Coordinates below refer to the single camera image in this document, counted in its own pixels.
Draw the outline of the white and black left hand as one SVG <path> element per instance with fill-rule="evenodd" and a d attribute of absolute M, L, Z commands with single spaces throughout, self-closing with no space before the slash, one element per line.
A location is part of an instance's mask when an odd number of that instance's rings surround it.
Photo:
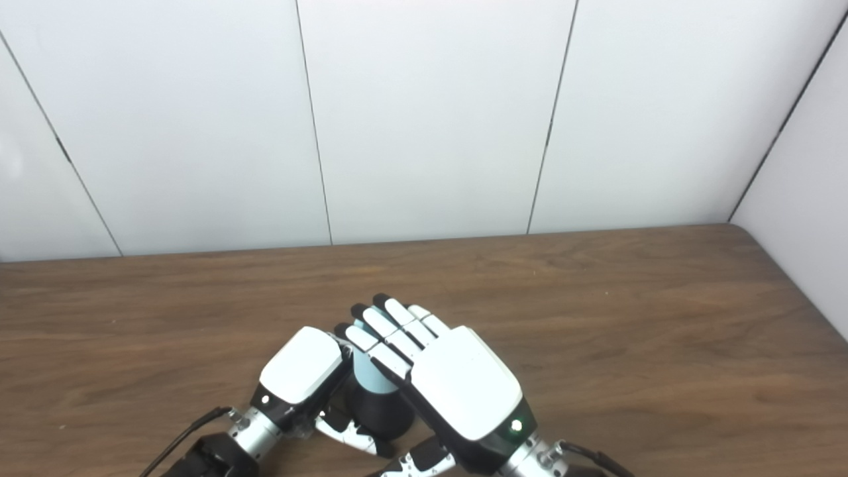
<path fill-rule="evenodd" d="M 394 448 L 331 403 L 352 372 L 352 347 L 330 333 L 303 327 L 266 363 L 245 413 L 231 434 L 260 461 L 281 440 L 305 440 L 318 431 L 380 458 Z"/>

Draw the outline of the white and black right hand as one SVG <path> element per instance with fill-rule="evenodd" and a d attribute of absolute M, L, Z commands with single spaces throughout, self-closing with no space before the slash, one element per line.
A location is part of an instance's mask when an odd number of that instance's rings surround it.
<path fill-rule="evenodd" d="M 432 429 L 380 472 L 436 476 L 461 467 L 493 476 L 517 459 L 538 423 L 511 369 L 466 326 L 384 293 L 351 308 L 335 335 L 369 359 Z"/>

